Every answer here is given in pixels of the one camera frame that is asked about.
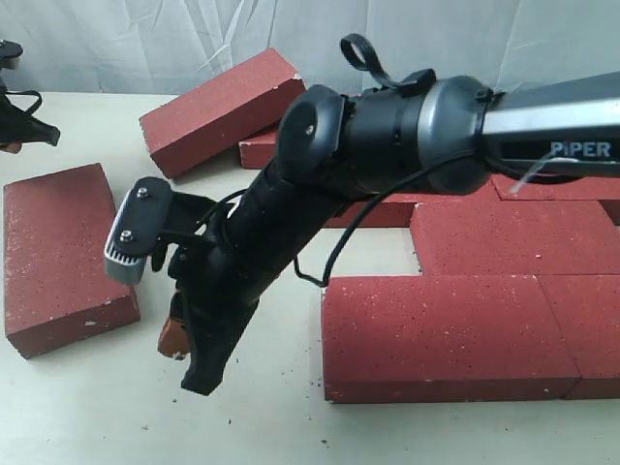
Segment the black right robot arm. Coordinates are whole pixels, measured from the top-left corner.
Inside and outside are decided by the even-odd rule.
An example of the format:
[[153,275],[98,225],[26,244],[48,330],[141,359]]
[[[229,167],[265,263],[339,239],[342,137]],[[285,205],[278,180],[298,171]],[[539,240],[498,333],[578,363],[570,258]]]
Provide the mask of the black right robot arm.
[[617,176],[619,76],[512,93],[428,70],[357,97],[310,87],[284,113],[268,164],[211,201],[170,261],[170,312],[189,343],[182,387],[220,386],[262,294],[331,218],[395,193],[467,196],[494,173],[516,187]]

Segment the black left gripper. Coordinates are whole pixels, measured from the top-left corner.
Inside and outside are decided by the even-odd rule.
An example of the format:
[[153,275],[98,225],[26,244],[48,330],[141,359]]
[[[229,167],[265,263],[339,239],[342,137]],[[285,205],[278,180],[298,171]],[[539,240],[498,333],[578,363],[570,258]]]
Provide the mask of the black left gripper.
[[[36,101],[29,108],[23,109],[15,106],[10,96],[35,97]],[[34,116],[42,103],[43,97],[36,90],[1,90],[1,151],[18,153],[25,143],[30,142],[43,142],[51,146],[58,144],[60,130]]]

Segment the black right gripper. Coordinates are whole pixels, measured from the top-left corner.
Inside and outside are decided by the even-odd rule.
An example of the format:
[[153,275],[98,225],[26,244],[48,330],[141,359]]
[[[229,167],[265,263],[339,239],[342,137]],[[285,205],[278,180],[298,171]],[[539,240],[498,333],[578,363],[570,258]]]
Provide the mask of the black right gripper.
[[177,290],[158,338],[158,352],[174,360],[190,354],[181,387],[207,396],[254,316],[261,295],[291,262],[286,247],[242,252],[223,238],[202,235],[174,253],[168,268]]

